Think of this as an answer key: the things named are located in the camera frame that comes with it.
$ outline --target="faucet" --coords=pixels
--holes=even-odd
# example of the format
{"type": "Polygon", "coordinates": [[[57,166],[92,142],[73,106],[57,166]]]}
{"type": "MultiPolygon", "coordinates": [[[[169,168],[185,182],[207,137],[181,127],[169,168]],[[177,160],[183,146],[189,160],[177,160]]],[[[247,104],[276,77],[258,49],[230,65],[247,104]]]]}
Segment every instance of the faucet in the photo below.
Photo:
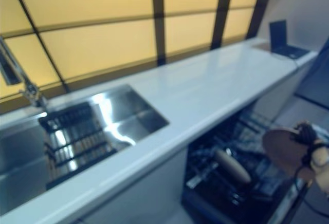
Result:
{"type": "Polygon", "coordinates": [[[20,90],[20,93],[29,100],[32,106],[41,107],[43,111],[48,113],[47,99],[41,93],[37,85],[30,81],[2,36],[0,36],[0,71],[7,85],[24,82],[25,88],[24,90],[20,90]]]}

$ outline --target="dishwasher rack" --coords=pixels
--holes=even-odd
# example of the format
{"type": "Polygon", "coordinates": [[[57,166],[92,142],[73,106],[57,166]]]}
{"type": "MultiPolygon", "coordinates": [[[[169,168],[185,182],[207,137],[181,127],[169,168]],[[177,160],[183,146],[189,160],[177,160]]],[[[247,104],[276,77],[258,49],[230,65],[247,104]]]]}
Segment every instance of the dishwasher rack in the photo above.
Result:
{"type": "Polygon", "coordinates": [[[116,153],[88,103],[39,119],[50,139],[44,143],[50,189],[116,153]]]}
{"type": "Polygon", "coordinates": [[[262,136],[276,127],[280,125],[244,110],[192,142],[183,202],[196,201],[196,208],[206,205],[203,213],[219,210],[227,217],[223,223],[266,223],[264,220],[270,218],[293,183],[270,162],[262,147],[262,136]],[[226,151],[246,169],[251,183],[236,182],[221,168],[213,156],[218,149],[226,151]]]}

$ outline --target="white cabinet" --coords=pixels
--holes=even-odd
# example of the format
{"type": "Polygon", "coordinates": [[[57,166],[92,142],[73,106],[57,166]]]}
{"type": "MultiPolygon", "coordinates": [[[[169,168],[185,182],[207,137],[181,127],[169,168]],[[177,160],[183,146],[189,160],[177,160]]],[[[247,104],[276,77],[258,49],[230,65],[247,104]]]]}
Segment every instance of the white cabinet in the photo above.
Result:
{"type": "Polygon", "coordinates": [[[179,207],[187,150],[179,152],[96,210],[82,217],[86,224],[155,224],[179,207]]]}

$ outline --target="white countertop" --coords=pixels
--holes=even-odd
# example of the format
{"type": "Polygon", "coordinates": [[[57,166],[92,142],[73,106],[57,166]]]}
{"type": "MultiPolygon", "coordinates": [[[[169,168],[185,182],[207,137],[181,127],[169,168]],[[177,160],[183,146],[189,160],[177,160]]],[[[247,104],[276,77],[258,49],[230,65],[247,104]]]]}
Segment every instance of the white countertop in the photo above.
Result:
{"type": "MultiPolygon", "coordinates": [[[[293,61],[257,47],[264,43],[247,40],[50,100],[57,106],[129,84],[170,124],[7,213],[0,223],[49,224],[79,217],[316,56],[310,52],[293,61]]],[[[34,111],[2,115],[0,128],[34,111]]]]}

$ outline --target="open dishwasher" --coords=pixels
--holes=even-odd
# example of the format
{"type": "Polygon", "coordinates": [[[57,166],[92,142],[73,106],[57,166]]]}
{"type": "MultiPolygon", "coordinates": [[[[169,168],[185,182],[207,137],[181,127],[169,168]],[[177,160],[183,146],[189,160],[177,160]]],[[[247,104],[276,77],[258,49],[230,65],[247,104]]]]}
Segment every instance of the open dishwasher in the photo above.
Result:
{"type": "Polygon", "coordinates": [[[262,147],[275,127],[244,110],[190,144],[182,204],[195,223],[281,223],[298,193],[262,147]]]}

